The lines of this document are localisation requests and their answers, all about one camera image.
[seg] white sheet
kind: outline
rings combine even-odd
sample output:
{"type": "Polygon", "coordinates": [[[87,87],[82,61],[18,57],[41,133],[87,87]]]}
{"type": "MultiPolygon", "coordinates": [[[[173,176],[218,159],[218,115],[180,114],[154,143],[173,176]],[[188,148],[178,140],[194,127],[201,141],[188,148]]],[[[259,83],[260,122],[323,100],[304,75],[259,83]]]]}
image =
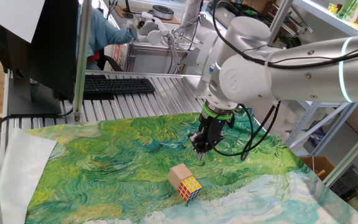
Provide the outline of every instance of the white sheet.
{"type": "Polygon", "coordinates": [[[45,0],[0,0],[0,25],[31,43],[45,0]]]}
{"type": "Polygon", "coordinates": [[[0,170],[0,201],[4,224],[23,224],[30,200],[55,141],[14,128],[0,170]]]}

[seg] white shelf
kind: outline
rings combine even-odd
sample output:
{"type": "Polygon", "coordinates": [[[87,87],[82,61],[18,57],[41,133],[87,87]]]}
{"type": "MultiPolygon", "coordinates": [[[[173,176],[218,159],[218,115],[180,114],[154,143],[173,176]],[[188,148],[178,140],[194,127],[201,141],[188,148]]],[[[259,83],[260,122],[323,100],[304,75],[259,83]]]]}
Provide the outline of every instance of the white shelf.
{"type": "Polygon", "coordinates": [[[350,36],[358,35],[358,29],[351,27],[347,21],[338,19],[336,15],[328,12],[327,8],[312,0],[294,0],[293,3],[350,36]]]}

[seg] monitor stand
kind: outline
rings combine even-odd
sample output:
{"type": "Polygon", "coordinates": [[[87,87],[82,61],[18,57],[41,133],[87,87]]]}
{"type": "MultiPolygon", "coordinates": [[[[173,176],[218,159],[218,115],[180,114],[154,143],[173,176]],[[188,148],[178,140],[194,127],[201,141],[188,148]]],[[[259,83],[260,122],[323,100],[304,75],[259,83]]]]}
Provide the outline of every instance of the monitor stand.
{"type": "Polygon", "coordinates": [[[40,83],[31,84],[32,100],[28,100],[17,94],[20,90],[15,90],[13,78],[9,79],[8,89],[8,115],[58,115],[62,113],[59,99],[54,97],[53,90],[40,83]]]}

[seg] black cable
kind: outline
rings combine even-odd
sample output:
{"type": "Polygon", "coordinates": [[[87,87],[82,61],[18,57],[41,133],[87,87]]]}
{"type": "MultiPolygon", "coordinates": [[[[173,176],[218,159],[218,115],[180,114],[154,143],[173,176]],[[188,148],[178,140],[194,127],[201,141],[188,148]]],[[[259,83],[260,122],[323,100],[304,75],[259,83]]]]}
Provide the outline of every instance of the black cable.
{"type": "Polygon", "coordinates": [[[237,153],[233,153],[233,154],[226,154],[224,152],[220,152],[218,151],[215,147],[213,148],[218,154],[222,155],[222,156],[241,156],[241,160],[244,161],[246,159],[246,157],[248,156],[248,152],[252,149],[254,149],[255,147],[257,147],[257,145],[259,145],[267,136],[267,134],[269,133],[270,129],[272,128],[274,122],[276,120],[277,117],[277,113],[278,113],[278,107],[280,107],[280,103],[281,101],[278,102],[277,106],[273,105],[269,112],[267,113],[265,119],[262,121],[262,123],[260,124],[260,126],[258,127],[258,129],[256,130],[256,132],[254,134],[251,134],[250,139],[248,140],[247,144],[244,146],[244,149],[241,152],[237,152],[237,153]],[[256,135],[259,134],[259,131],[262,129],[263,126],[265,126],[267,120],[269,119],[269,117],[272,115],[273,111],[275,110],[275,115],[273,117],[272,122],[270,123],[269,129],[268,131],[265,133],[264,137],[262,137],[262,139],[254,146],[252,146],[252,141],[254,140],[254,138],[256,137],[256,135]]]}
{"type": "Polygon", "coordinates": [[[61,114],[61,115],[50,115],[50,114],[32,114],[32,115],[9,115],[9,116],[6,116],[6,117],[3,117],[1,120],[0,120],[0,126],[2,125],[2,123],[4,121],[6,121],[7,119],[11,119],[11,118],[62,118],[64,116],[68,116],[70,115],[71,113],[73,112],[73,108],[65,113],[65,114],[61,114]]]}
{"type": "Polygon", "coordinates": [[[121,6],[119,6],[119,5],[117,5],[118,6],[118,8],[120,8],[123,12],[124,12],[124,10],[122,9],[122,7],[121,6]]]}
{"type": "MultiPolygon", "coordinates": [[[[354,50],[352,52],[349,52],[345,55],[343,55],[342,57],[344,56],[349,56],[349,55],[352,55],[354,53],[358,52],[358,49],[357,50],[354,50]]],[[[332,58],[332,57],[296,57],[296,58],[286,58],[286,59],[283,59],[283,60],[279,60],[279,61],[276,61],[276,62],[269,62],[269,63],[272,63],[272,64],[276,64],[276,63],[280,63],[280,62],[285,62],[287,60],[298,60],[298,59],[328,59],[328,60],[338,60],[340,59],[341,57],[335,57],[335,58],[332,58]]]]}
{"type": "Polygon", "coordinates": [[[246,52],[246,51],[248,51],[248,50],[259,50],[261,47],[265,47],[265,46],[269,46],[268,44],[264,44],[264,45],[261,45],[261,46],[259,46],[259,47],[255,47],[255,48],[253,48],[253,49],[245,49],[245,50],[243,50],[242,52],[244,53],[244,52],[246,52]]]}
{"type": "Polygon", "coordinates": [[[216,5],[215,5],[215,8],[214,8],[214,11],[212,13],[212,20],[213,20],[213,24],[214,24],[214,28],[215,28],[215,31],[217,33],[217,35],[219,36],[219,38],[222,39],[222,41],[228,45],[231,49],[233,49],[235,52],[237,52],[239,55],[241,55],[244,59],[246,60],[250,60],[252,62],[255,62],[257,64],[260,64],[260,65],[265,65],[267,64],[268,67],[272,67],[272,68],[279,68],[279,69],[301,69],[301,68],[313,68],[313,67],[321,67],[321,66],[325,66],[325,65],[333,65],[333,64],[336,64],[338,62],[344,62],[346,60],[352,60],[352,59],[355,59],[355,58],[358,58],[358,54],[352,54],[352,55],[346,55],[346,56],[342,56],[342,57],[338,57],[338,58],[335,58],[335,59],[332,59],[332,60],[328,60],[326,62],[317,62],[317,63],[309,63],[309,64],[303,64],[303,65],[276,65],[274,63],[271,63],[271,62],[266,62],[264,60],[261,60],[261,59],[257,59],[257,58],[253,58],[253,57],[250,57],[248,56],[247,54],[243,53],[242,51],[240,51],[239,49],[237,49],[235,46],[233,46],[229,41],[227,41],[223,36],[222,34],[220,33],[217,25],[216,25],[216,20],[215,20],[215,12],[216,12],[216,9],[218,8],[218,6],[220,4],[226,4],[228,5],[229,7],[231,7],[232,9],[236,10],[234,8],[234,6],[232,4],[230,4],[229,2],[226,2],[226,1],[219,1],[216,5]]]}
{"type": "Polygon", "coordinates": [[[274,122],[276,122],[276,118],[277,118],[277,115],[278,115],[278,109],[280,108],[280,104],[281,104],[281,101],[278,102],[277,106],[276,106],[276,109],[275,109],[275,112],[274,112],[274,116],[273,116],[273,119],[272,119],[272,122],[270,123],[270,125],[268,126],[265,134],[262,136],[262,138],[255,144],[253,145],[250,150],[253,150],[255,149],[262,141],[265,140],[265,138],[267,137],[268,133],[270,132],[270,130],[272,129],[273,125],[274,125],[274,122]]]}
{"type": "Polygon", "coordinates": [[[65,114],[61,114],[61,115],[50,115],[50,114],[33,114],[33,115],[9,115],[6,117],[1,118],[0,120],[0,132],[1,132],[1,125],[4,121],[11,119],[11,118],[36,118],[36,117],[42,117],[42,118],[62,118],[64,116],[67,116],[69,114],[71,114],[73,112],[73,108],[65,113],[65,114]]]}

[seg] green painted fabric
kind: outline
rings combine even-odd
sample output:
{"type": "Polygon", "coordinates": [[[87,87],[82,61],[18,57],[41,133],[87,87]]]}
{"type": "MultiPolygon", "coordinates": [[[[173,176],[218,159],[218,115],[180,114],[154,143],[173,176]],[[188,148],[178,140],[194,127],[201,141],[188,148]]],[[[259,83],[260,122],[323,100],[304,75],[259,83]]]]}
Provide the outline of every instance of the green painted fabric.
{"type": "MultiPolygon", "coordinates": [[[[250,137],[244,110],[217,149],[239,152],[250,137]]],[[[66,124],[28,131],[57,141],[26,223],[347,223],[358,213],[268,136],[246,161],[211,151],[199,161],[188,135],[199,114],[66,124]],[[188,206],[170,185],[184,163],[202,185],[188,206]]],[[[255,139],[257,142],[263,133],[255,139]]]]}

